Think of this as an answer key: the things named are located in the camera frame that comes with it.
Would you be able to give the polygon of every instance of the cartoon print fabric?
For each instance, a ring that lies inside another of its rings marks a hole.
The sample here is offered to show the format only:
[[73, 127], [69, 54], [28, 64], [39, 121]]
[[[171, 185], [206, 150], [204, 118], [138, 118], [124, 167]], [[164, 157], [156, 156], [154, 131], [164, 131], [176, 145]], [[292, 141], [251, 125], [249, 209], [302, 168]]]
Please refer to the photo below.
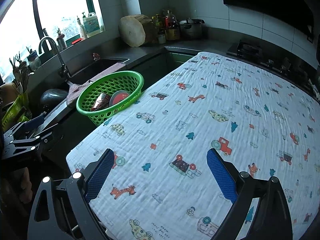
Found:
[[239, 171], [280, 179], [293, 239], [309, 227], [320, 201], [320, 106], [307, 94], [260, 68], [202, 52], [137, 102], [67, 156], [75, 172], [106, 148], [115, 152], [90, 206], [116, 239], [209, 240], [231, 207], [206, 163], [212, 147]]

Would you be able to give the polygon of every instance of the window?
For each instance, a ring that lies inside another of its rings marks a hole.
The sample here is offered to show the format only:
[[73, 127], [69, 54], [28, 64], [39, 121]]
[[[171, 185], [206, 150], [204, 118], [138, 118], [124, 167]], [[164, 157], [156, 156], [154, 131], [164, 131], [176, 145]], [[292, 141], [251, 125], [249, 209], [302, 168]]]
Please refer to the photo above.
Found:
[[39, 35], [37, 32], [32, 0], [15, 0], [0, 24], [1, 53], [0, 73], [4, 82], [11, 82], [14, 78], [9, 58], [19, 53], [25, 59], [29, 49], [38, 51]]
[[77, 16], [88, 15], [86, 0], [37, 0], [39, 17], [42, 28], [46, 28], [48, 35], [54, 40], [57, 30], [68, 40], [79, 34]]
[[[33, 6], [37, 7], [39, 14], [34, 13]], [[65, 40], [73, 38], [79, 34], [77, 16], [81, 18], [83, 12], [88, 15], [88, 8], [90, 12], [94, 11], [92, 0], [36, 0], [35, 4], [33, 0], [15, 0], [0, 24], [0, 74], [3, 81], [14, 79], [9, 58], [13, 60], [20, 52], [20, 58], [24, 60], [29, 55], [27, 47], [38, 53], [42, 37], [39, 33], [43, 28], [54, 40], [58, 28]]]

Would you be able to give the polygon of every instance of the pressure cooker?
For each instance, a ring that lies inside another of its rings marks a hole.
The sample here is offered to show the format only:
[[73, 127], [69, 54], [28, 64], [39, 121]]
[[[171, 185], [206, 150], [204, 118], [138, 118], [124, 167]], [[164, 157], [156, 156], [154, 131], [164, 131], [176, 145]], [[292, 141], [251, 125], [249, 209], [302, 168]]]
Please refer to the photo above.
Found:
[[186, 19], [179, 22], [181, 34], [186, 39], [201, 39], [202, 38], [202, 25], [204, 20], [200, 19]]

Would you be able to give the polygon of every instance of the detergent jug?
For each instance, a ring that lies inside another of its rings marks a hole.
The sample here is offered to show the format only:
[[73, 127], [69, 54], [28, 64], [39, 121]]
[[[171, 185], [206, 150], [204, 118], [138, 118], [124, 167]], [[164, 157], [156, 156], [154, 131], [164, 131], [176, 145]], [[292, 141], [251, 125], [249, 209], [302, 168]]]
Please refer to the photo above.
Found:
[[88, 17], [83, 18], [83, 26], [88, 37], [100, 32], [98, 17], [95, 13], [89, 13]]

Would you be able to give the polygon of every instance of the blue gripper pad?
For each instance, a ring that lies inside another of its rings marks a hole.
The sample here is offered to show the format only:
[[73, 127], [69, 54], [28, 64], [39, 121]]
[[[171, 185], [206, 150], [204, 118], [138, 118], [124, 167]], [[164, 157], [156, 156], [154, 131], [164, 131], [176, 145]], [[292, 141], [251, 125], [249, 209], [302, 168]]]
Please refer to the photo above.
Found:
[[114, 164], [114, 158], [113, 151], [109, 150], [108, 153], [106, 153], [104, 157], [99, 160], [99, 163], [87, 180], [86, 191], [84, 194], [84, 199], [87, 203], [98, 196]]
[[229, 199], [232, 204], [234, 204], [238, 197], [236, 192], [236, 183], [212, 149], [210, 149], [207, 153], [207, 164], [212, 172], [212, 175], [217, 181], [223, 196], [226, 199]]

